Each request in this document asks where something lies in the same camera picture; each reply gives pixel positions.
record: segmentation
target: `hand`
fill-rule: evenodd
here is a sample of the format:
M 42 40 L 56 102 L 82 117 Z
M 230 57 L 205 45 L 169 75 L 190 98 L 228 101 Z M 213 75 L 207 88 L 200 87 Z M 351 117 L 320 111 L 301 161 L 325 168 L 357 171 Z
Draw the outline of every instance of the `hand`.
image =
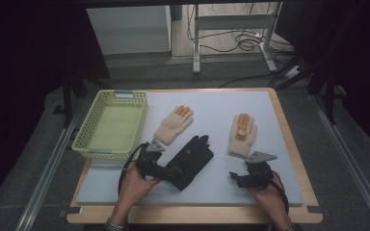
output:
M 284 190 L 277 173 L 274 173 L 273 181 Z M 277 230 L 284 231 L 293 225 L 290 217 L 288 217 L 287 212 L 285 211 L 284 202 L 280 193 L 275 189 L 275 187 L 268 185 L 267 188 L 263 190 L 249 188 L 248 191 L 270 216 Z
M 132 162 L 125 172 L 121 192 L 119 192 L 119 200 L 110 217 L 111 222 L 123 226 L 131 208 L 160 182 L 161 180 L 156 178 L 145 180 L 136 168 L 135 163 Z

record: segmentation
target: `basket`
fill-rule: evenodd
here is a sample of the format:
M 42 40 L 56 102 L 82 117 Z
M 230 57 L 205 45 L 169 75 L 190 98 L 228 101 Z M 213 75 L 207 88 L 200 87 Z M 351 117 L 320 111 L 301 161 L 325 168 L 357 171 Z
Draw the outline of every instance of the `basket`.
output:
M 86 158 L 126 161 L 140 144 L 147 108 L 144 91 L 99 91 L 71 149 Z

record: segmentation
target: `glove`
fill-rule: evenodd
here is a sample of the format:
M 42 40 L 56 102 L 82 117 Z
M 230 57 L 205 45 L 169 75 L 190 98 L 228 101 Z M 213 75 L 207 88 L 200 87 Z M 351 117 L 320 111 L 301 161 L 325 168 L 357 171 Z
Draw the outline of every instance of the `glove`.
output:
M 208 164 L 213 152 L 207 144 L 209 137 L 193 137 L 165 166 L 174 172 L 171 183 L 183 191 Z
M 168 117 L 166 117 L 161 126 L 154 133 L 154 137 L 165 145 L 169 145 L 175 137 L 194 121 L 191 116 L 194 111 L 189 107 L 176 107 Z
M 254 118 L 248 114 L 236 115 L 230 129 L 229 152 L 242 158 L 248 158 L 251 145 L 256 137 L 257 126 Z

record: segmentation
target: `black glove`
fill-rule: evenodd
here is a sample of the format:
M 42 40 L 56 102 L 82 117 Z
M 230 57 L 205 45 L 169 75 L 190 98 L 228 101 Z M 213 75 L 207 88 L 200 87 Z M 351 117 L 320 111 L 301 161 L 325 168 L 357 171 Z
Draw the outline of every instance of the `black glove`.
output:
M 174 172 L 171 183 L 183 191 L 213 157 L 208 136 L 194 136 L 166 165 Z

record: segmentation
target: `metal frame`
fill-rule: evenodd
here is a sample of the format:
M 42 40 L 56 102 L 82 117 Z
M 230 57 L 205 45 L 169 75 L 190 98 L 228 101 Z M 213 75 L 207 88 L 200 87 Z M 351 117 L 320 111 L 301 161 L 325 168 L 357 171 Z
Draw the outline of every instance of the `metal frame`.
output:
M 269 43 L 275 30 L 280 6 L 281 3 L 277 2 L 271 14 L 199 16 L 198 5 L 195 5 L 194 74 L 200 74 L 199 31 L 247 28 L 268 29 L 264 42 L 260 42 L 259 47 L 269 70 L 271 72 L 277 71 L 275 62 L 269 52 Z

